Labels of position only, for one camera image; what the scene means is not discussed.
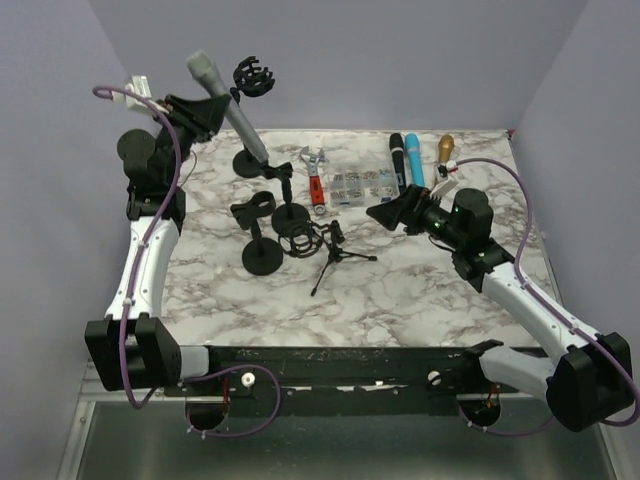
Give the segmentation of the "tall black shock-mount stand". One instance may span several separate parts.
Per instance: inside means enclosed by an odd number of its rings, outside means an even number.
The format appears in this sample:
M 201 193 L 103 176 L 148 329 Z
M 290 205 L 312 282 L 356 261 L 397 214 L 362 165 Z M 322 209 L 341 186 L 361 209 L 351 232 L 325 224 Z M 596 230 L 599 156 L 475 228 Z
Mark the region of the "tall black shock-mount stand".
M 271 91 L 275 84 L 273 72 L 259 64 L 256 56 L 242 60 L 233 72 L 234 86 L 230 93 L 236 104 L 241 97 L 258 98 Z M 237 108 L 238 120 L 234 129 L 243 143 L 243 149 L 233 159 L 233 170 L 242 178 L 255 178 L 262 174 L 262 167 L 268 163 L 268 154 L 255 128 L 244 112 Z

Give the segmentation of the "blue microphone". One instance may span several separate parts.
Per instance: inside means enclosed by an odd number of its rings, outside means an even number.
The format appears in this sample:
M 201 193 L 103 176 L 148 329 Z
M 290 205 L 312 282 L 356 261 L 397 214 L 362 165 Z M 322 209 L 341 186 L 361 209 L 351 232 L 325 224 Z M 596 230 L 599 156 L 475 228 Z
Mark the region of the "blue microphone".
M 425 187 L 425 177 L 418 136 L 415 133 L 408 133 L 405 136 L 404 147 L 409 161 L 412 183 L 419 187 Z

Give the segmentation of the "black clip desk stand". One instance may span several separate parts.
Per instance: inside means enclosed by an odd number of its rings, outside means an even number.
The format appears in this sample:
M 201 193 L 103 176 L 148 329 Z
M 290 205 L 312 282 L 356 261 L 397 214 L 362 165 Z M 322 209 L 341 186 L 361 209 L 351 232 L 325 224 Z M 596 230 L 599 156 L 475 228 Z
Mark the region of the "black clip desk stand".
M 260 172 L 265 179 L 277 179 L 281 183 L 284 204 L 274 210 L 271 224 L 278 235 L 289 238 L 295 226 L 310 219 L 309 211 L 304 206 L 293 201 L 291 186 L 293 166 L 290 162 L 283 163 L 277 167 L 269 164 L 260 164 Z

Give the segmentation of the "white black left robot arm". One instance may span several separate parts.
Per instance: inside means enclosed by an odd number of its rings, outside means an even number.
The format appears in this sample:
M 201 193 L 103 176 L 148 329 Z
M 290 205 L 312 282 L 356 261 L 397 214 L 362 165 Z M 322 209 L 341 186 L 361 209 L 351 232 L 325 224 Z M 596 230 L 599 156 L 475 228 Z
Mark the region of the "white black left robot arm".
M 216 135 L 231 101 L 228 94 L 204 100 L 168 95 L 155 104 L 161 129 L 131 129 L 117 142 L 128 179 L 126 216 L 130 243 L 116 293 L 101 320 L 87 323 L 85 343 L 103 387 L 132 392 L 187 380 L 201 395 L 222 380 L 204 346 L 181 346 L 160 319 L 173 250 L 186 218 L 186 195 L 178 181 L 194 144 Z

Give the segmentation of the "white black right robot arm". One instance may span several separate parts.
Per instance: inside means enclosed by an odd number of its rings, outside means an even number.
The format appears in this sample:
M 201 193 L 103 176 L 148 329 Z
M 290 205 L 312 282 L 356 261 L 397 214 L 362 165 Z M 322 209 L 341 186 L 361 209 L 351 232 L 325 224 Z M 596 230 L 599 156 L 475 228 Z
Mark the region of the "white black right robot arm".
M 506 384 L 545 402 L 572 432 L 608 422 L 638 398 L 628 342 L 573 317 L 522 273 L 519 261 L 491 236 L 494 211 L 484 192 L 463 188 L 445 210 L 428 189 L 411 185 L 366 213 L 388 231 L 402 226 L 408 235 L 443 243 L 461 279 L 504 308 L 545 353 L 537 358 L 501 343 L 489 346 L 461 365 L 467 389 Z

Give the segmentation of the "black microphone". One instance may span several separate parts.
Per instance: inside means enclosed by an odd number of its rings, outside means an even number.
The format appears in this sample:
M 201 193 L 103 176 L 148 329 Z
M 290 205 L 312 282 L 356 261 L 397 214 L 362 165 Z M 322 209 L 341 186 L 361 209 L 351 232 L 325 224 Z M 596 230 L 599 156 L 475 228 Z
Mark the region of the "black microphone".
M 404 141 L 400 133 L 392 133 L 389 137 L 389 150 L 392 158 L 398 191 L 402 194 L 407 187 L 404 168 Z

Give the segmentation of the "black tripod shock-mount stand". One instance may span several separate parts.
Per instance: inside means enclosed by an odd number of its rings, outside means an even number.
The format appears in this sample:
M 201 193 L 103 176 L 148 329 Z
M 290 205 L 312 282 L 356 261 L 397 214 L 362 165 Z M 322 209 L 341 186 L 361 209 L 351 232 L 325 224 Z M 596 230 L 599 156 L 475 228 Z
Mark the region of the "black tripod shock-mount stand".
M 327 249 L 327 259 L 310 292 L 311 297 L 316 295 L 320 283 L 331 265 L 337 265 L 350 258 L 359 258 L 370 262 L 378 260 L 378 257 L 374 255 L 345 250 L 342 247 L 344 242 L 344 233 L 338 220 L 332 220 L 325 224 L 311 220 L 294 221 L 278 235 L 278 244 L 282 252 L 294 259 L 310 258 L 319 253 L 323 247 Z

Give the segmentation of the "gold microphone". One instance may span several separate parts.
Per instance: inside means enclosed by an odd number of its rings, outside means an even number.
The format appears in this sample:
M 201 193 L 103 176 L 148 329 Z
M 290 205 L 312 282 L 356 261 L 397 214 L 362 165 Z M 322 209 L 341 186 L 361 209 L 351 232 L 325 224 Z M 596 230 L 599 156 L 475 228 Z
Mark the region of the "gold microphone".
M 439 164 L 446 164 L 450 161 L 452 153 L 455 149 L 455 140 L 452 135 L 443 135 L 438 142 L 438 157 L 437 162 Z

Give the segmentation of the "grey microphone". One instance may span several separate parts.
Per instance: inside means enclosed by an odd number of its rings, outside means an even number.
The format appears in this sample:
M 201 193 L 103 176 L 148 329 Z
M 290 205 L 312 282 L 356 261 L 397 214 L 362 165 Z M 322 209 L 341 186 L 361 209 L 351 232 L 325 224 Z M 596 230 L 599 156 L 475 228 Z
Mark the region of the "grey microphone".
M 220 75 L 216 64 L 203 50 L 196 51 L 187 58 L 187 68 L 194 81 L 205 89 L 211 97 L 230 95 L 230 90 Z M 250 154 L 260 164 L 267 164 L 269 154 L 264 143 L 239 104 L 232 97 L 225 118 L 248 148 Z

